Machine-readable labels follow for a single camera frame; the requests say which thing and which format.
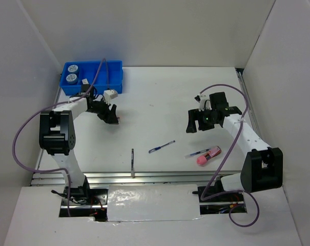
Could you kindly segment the aluminium front rail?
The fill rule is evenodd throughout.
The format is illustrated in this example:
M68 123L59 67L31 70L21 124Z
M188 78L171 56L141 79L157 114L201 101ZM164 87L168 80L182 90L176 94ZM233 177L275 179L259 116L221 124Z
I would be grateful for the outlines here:
M156 184L156 183L188 183L207 182L214 175L213 171L182 172L99 172L86 173L85 176L92 187L108 184ZM31 186L59 186L65 180L60 173L34 174Z

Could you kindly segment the pink capped marker tube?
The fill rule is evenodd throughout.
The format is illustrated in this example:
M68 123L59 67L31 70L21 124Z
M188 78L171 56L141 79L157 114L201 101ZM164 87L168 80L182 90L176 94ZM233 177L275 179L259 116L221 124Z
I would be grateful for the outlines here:
M216 157L220 153L221 153L221 149L218 146L212 147L207 152L205 152L203 155L199 156L196 162L199 166L204 166L210 159Z

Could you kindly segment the dark blue gel pen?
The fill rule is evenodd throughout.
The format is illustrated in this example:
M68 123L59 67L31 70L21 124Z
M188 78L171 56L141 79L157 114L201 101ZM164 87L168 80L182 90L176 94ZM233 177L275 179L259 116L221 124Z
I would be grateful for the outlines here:
M204 149L204 150L201 150L201 151L197 151L197 152L194 152L194 153L191 153L191 154L187 154L185 155L185 158L190 158L190 157L193 157L193 156L196 156L198 154L203 154L207 151L209 151L210 149Z

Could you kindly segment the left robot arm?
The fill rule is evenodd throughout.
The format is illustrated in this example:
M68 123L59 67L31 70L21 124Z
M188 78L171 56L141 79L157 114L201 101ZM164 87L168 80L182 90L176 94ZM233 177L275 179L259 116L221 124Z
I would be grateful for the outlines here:
M65 191L61 196L80 204L91 202L93 194L74 153L74 120L80 114L90 112L106 124L119 124L116 105L111 104L118 92L107 89L103 91L100 100L96 99L97 95L90 85L83 85L80 92L69 97L68 102L40 113L39 145L56 161L64 176Z

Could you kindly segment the blue clear ballpoint pen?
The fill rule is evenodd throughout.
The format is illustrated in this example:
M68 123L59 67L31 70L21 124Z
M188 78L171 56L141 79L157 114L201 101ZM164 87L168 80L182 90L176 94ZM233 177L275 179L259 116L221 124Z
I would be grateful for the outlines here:
M158 150L160 150L160 149L162 149L162 148L164 148L164 147L166 147L166 146L169 146L169 145L171 145L171 144L173 144L173 143L175 143L175 142L176 142L176 141L173 140L173 141L170 141L170 142L168 142L168 143L166 143L166 144L164 144L164 145L162 145L162 146L158 146L158 147L155 147L155 148L153 148L153 149L150 149L150 150L148 151L148 153L151 154L151 153L153 153L153 152L156 152L156 151L158 151Z

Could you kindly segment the aluminium rail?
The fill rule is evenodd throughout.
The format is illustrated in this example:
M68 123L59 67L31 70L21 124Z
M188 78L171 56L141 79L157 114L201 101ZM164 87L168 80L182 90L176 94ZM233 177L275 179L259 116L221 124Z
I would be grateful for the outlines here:
M241 170L241 183L248 191L272 189L282 180L283 154L279 148L272 148L262 140L248 91L245 87L242 70L237 69L237 76L248 100L248 114L251 124L243 123L238 146L245 154Z
M214 175L213 171L182 172L99 172L86 173L85 176L92 187L108 184L156 184L156 183L188 183L207 182ZM60 173L34 174L31 186L59 186L65 180Z

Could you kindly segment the aluminium right rail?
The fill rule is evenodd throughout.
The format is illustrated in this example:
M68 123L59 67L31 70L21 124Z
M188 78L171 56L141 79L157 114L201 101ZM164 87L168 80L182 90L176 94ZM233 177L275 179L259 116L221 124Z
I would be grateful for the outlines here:
M283 154L279 148L272 148L262 140L248 91L245 87L242 70L237 69L237 76L248 100L248 114L251 124L243 123L238 146L245 154L241 170L241 183L248 191L272 189L282 180Z

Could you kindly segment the silver foil cover sheet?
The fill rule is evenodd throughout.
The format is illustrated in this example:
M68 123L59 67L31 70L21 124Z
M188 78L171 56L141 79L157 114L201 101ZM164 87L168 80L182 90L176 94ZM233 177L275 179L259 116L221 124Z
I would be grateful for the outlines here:
M195 184L110 186L107 217L115 222L188 221L201 218Z

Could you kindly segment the blue compartment tray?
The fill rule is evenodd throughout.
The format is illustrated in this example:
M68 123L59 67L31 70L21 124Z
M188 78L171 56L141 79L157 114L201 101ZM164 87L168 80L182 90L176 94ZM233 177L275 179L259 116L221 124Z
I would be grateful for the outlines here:
M76 64L79 66L78 82L69 85L66 82L67 67ZM100 65L100 61L71 61L64 65L61 73L59 86L66 96L75 95L81 91L82 79L87 79L89 84L94 84L94 88L98 94L103 94L105 90L116 90L122 93L123 69L122 61L109 60Z

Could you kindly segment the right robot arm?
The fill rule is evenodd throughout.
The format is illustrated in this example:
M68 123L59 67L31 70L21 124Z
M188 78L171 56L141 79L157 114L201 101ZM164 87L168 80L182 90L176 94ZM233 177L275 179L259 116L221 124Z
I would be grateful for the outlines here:
M188 111L187 133L207 131L220 125L233 137L232 146L238 146L245 156L241 172L224 176L214 189L215 197L225 201L232 191L249 193L276 189L283 183L283 153L272 148L245 122L244 113L230 106L225 93L209 96L198 94L199 108Z

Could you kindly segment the black gel pen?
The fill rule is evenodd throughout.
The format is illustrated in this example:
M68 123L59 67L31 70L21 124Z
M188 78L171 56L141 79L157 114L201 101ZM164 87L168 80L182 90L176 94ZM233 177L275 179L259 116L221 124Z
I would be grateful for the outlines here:
M134 149L131 149L131 177L135 178L135 169L134 169Z

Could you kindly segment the white staples box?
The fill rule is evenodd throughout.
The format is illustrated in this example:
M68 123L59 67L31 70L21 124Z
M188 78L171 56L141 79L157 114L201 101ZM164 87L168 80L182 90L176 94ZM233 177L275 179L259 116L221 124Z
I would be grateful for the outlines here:
M83 85L89 85L89 82L88 82L88 80L86 78L82 79L81 82L82 82Z

